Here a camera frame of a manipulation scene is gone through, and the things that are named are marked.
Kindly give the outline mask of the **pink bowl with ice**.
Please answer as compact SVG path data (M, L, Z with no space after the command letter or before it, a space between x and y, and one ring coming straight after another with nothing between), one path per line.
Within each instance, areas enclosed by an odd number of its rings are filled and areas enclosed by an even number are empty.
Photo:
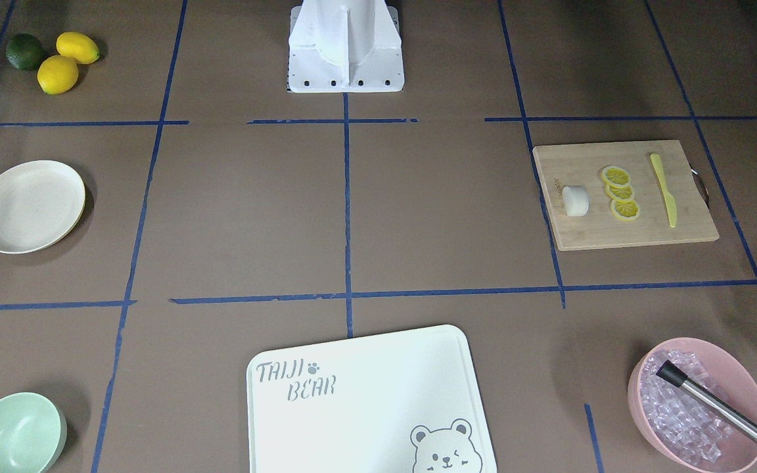
M659 377L665 361L757 424L757 383L747 369L711 342L674 338L644 354L629 377L629 410L643 437L691 470L748 470L757 461L757 444L711 407Z

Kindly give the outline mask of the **yellow plastic knife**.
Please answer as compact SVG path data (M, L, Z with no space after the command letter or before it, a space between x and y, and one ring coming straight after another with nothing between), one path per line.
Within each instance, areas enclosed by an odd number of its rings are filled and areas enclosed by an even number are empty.
M664 164L663 160L661 158L661 155L658 153L650 153L649 155L650 164L654 170L654 174L656 176L656 179L658 181L658 185L660 185L660 191L662 193L662 198L664 201L665 206L665 212L667 215L667 219L669 222L669 227L675 229L677 227L677 203L676 198L673 196L672 192L670 192L667 177L664 170Z

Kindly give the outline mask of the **lemon slice bottom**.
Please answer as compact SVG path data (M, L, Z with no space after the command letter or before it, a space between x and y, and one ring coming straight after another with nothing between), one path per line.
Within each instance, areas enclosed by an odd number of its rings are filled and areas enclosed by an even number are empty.
M610 212L620 221L635 221L641 215L641 206L636 200L611 200Z

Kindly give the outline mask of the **lemon slice top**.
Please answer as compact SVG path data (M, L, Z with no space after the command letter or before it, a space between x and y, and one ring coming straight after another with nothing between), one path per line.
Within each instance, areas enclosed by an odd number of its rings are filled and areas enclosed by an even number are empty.
M609 165L602 168L600 176L610 188L623 189L631 185L630 173L619 166Z

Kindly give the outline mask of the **beige round plate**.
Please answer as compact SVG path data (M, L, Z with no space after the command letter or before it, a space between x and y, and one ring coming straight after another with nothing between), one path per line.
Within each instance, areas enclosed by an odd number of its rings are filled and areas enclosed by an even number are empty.
M86 185L53 160L19 164L0 174L0 254L30 254L59 242L78 224Z

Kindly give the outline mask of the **bamboo cutting board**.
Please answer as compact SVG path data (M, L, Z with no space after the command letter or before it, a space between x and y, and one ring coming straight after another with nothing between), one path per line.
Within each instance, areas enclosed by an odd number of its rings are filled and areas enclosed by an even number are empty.
M534 162L561 251L719 237L677 140L536 146Z

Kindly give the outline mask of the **yellow lemon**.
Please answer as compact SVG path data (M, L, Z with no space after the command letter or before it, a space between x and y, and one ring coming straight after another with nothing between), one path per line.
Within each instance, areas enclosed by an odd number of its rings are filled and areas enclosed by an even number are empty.
M61 56L72 58L82 65L96 63L101 58L97 43L87 35L76 31L61 33L55 40L55 48Z
M78 63L67 56L50 56L42 62L37 71L40 89L50 95L71 90L79 77Z

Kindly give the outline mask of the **white bear serving tray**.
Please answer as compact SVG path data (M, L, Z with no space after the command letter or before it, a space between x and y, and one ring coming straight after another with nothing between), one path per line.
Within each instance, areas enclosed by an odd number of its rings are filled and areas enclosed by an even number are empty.
M495 472L474 360L453 325L256 354L252 472Z

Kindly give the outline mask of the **lemon slice middle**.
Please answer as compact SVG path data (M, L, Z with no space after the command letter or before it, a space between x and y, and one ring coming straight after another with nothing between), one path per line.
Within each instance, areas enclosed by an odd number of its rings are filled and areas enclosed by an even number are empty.
M635 200L635 191L631 186L615 187L605 185L604 192L611 200L618 202L633 202Z

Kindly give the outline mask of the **white steamed bun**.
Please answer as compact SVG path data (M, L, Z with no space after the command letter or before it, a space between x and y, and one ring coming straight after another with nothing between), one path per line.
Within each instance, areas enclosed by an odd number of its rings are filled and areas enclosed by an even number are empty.
M562 201L564 202L564 211L568 217L583 217L588 213L591 206L587 189L579 185L562 188Z

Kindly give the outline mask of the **yellow lemon upper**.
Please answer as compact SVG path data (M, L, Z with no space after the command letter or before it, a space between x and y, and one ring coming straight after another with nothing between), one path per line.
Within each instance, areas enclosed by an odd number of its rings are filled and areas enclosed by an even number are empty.
M55 40L55 48L61 56L72 58L82 65L96 63L101 58L97 43L87 35L76 31L61 33Z

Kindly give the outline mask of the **lemon slice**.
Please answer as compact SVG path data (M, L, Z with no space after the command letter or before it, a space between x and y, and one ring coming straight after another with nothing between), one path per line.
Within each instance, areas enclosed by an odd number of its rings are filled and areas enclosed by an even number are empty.
M641 215L641 206L636 200L611 200L610 212L620 221L635 221Z
M600 176L610 188L623 189L631 185L630 173L619 166L609 165L602 168Z
M615 187L605 185L604 192L611 200L618 202L633 202L635 200L635 191L631 186Z

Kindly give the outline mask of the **yellow lemon lower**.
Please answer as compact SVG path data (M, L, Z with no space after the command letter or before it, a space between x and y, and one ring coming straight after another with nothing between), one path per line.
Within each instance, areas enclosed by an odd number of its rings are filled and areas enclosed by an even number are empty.
M50 56L42 62L37 71L40 89L50 95L71 90L79 77L78 63L67 56Z

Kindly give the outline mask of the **green lime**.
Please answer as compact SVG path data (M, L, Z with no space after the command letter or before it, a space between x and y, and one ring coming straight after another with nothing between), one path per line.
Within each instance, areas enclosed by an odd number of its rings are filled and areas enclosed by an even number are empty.
M36 36L17 34L9 39L5 49L8 63L19 71L36 71L46 59L45 48Z

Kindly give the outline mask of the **mint green bowl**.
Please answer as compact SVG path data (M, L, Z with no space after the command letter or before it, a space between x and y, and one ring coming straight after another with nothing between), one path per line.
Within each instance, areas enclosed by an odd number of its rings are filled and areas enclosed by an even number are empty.
M47 472L67 440L66 417L44 395L0 399L0 472Z

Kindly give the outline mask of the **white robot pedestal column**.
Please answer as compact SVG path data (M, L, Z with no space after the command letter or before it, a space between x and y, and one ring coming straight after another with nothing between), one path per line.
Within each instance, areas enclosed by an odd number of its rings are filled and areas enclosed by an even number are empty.
M384 1L304 1L291 9L292 93L386 93L405 85L399 13Z

